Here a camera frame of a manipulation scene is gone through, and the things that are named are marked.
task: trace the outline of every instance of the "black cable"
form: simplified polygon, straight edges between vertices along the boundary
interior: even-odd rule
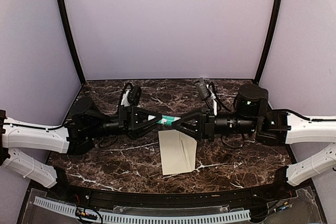
[[[218,97],[218,95],[217,95],[217,90],[216,90],[216,87],[215,87],[215,84],[214,84],[213,82],[210,82],[210,83],[209,83],[209,87],[211,88],[213,94],[215,95],[215,98],[216,98],[215,101],[219,104],[219,110],[218,110],[218,111],[220,111],[220,110],[223,108],[223,109],[225,109],[226,111],[231,112],[231,110],[230,110],[227,106],[225,106],[225,105],[222,103],[222,101],[220,100],[220,98]]]
[[[311,121],[311,122],[336,122],[336,119],[319,119],[319,118],[308,118],[304,115],[301,115],[300,113],[294,111],[294,110],[289,110],[289,109],[277,109],[277,110],[272,110],[272,111],[280,111],[280,112],[287,112],[296,115],[297,117],[306,120],[306,121]]]
[[[25,124],[18,124],[18,123],[2,123],[0,125],[12,125],[12,126],[17,126],[17,127],[24,127],[24,128],[29,128],[29,129],[36,129],[36,130],[47,130],[47,131],[54,131],[58,130],[68,124],[72,123],[71,121],[66,122],[60,126],[53,127],[53,128],[45,128],[45,127],[38,127],[38,126],[32,126],[32,125],[25,125]]]
[[[70,201],[68,201],[68,200],[66,200],[66,199],[63,199],[62,197],[58,196],[56,193],[54,193],[54,192],[51,191],[51,190],[49,190],[49,192],[51,192],[53,195],[55,195],[58,199],[60,199],[60,200],[62,200],[62,201],[65,201],[65,202],[67,202],[67,203],[74,204],[73,202],[70,202]],[[84,206],[84,205],[82,205],[82,204],[80,204],[80,203],[76,203],[76,206],[82,207],[84,210],[85,210],[85,209],[89,209],[89,210],[94,211],[94,212],[99,216],[99,218],[100,218],[100,224],[103,224],[103,217],[101,216],[101,214],[100,214],[97,210],[95,210],[95,209],[93,209],[93,208],[90,208],[90,207],[87,207],[87,206]]]
[[[263,211],[263,212],[261,212],[261,213],[259,213],[258,215],[255,215],[255,216],[253,216],[253,217],[251,217],[251,218],[261,218],[261,217],[258,217],[258,216],[260,216],[260,215],[263,215],[264,213],[266,213],[266,212],[268,212],[269,210],[271,210],[272,208],[274,208],[280,201],[282,201],[282,199],[280,199],[280,200],[277,200],[272,206],[270,206],[269,208],[267,208],[265,211]]]
[[[232,145],[229,145],[228,143],[225,143],[223,141],[223,134],[220,136],[220,139],[221,139],[221,142],[225,145],[224,148],[227,148],[227,149],[238,150],[238,149],[241,149],[245,146],[245,136],[244,136],[244,134],[241,135],[242,144],[240,146],[232,146]]]
[[[291,113],[291,114],[294,114],[296,116],[298,116],[299,118],[303,119],[303,120],[306,120],[306,121],[311,121],[310,118],[304,116],[304,115],[301,115],[299,114],[298,112],[295,112],[293,110],[288,110],[288,109],[277,109],[277,110],[272,110],[272,111],[279,111],[279,112],[287,112],[287,113]]]
[[[116,140],[114,140],[114,142],[112,142],[111,144],[108,144],[108,145],[102,145],[102,143],[106,141],[106,139],[104,138],[103,140],[99,141],[99,143],[98,143],[98,147],[101,148],[101,149],[110,147],[110,146],[112,146],[113,144],[115,144],[115,143],[117,142],[117,140],[118,140],[118,136],[115,136],[115,139],[116,139]]]

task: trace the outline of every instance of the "beige paper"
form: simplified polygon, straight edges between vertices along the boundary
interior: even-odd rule
[[[159,131],[163,175],[190,173],[195,169],[197,142],[177,130]]]

